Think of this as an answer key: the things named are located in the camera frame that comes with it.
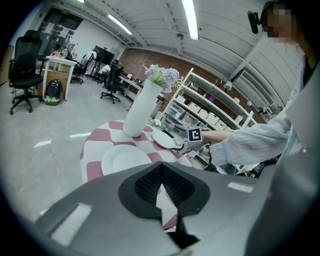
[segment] vase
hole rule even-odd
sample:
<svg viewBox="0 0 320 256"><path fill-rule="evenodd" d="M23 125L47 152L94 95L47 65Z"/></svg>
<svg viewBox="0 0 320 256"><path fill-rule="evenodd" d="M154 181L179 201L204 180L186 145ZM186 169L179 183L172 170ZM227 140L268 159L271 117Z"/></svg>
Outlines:
<svg viewBox="0 0 320 256"><path fill-rule="evenodd" d="M122 130L126 135L139 137L156 105L162 87L146 79L141 93L133 102L125 118Z"/></svg>

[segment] exit sign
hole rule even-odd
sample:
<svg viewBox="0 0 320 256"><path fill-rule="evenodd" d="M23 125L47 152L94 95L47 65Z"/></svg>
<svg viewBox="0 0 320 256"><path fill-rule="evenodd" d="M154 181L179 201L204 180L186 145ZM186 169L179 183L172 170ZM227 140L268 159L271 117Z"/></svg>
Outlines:
<svg viewBox="0 0 320 256"><path fill-rule="evenodd" d="M69 14L70 13L70 11L64 10L64 9L61 12L64 13L64 14Z"/></svg>

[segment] chair headrest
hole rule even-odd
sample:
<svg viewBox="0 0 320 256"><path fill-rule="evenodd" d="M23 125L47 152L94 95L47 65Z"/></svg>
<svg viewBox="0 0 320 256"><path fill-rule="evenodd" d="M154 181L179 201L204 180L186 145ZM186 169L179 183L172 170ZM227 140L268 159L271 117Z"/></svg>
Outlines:
<svg viewBox="0 0 320 256"><path fill-rule="evenodd" d="M41 40L40 33L35 30L28 30L27 32L25 32L21 40L23 42L38 43Z"/></svg>

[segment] pink and white tablecloth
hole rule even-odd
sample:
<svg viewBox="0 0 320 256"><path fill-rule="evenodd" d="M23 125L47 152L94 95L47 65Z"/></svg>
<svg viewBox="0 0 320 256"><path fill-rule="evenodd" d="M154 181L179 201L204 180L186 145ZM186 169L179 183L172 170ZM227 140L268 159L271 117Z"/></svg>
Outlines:
<svg viewBox="0 0 320 256"><path fill-rule="evenodd" d="M146 125L139 137L130 137L122 131L124 120L110 121L95 129L85 140L80 165L83 183L103 176L101 161L107 149L121 144L132 145L144 151L152 163L174 162L192 167L187 155L179 155L157 144L151 136L154 127ZM177 219L177 208L161 185L156 206L162 210L163 229L172 228Z"/></svg>

